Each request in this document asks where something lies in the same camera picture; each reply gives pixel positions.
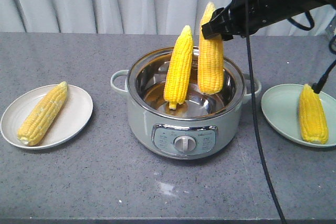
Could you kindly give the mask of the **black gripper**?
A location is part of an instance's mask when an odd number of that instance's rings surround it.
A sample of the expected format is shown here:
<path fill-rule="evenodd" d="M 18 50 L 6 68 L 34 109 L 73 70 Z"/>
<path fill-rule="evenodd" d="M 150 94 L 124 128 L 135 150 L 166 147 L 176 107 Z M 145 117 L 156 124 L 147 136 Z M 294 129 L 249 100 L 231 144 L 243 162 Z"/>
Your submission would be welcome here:
<path fill-rule="evenodd" d="M 264 0 L 232 0 L 226 8 L 216 9 L 211 20 L 201 26 L 203 38 L 219 36 L 222 41 L 229 41 L 234 35 L 255 34 L 272 24 L 268 8 L 269 3 Z"/>

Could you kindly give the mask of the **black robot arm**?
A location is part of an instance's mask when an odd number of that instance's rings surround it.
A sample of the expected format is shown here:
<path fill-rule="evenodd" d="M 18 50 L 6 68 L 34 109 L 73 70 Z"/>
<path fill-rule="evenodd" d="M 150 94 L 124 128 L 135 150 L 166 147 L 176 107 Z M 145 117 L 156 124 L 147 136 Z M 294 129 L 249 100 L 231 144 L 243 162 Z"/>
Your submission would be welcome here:
<path fill-rule="evenodd" d="M 222 40 L 230 40 L 323 5 L 335 6 L 335 0 L 232 0 L 227 7 L 215 10 L 201 31 L 205 39 L 220 35 Z"/>

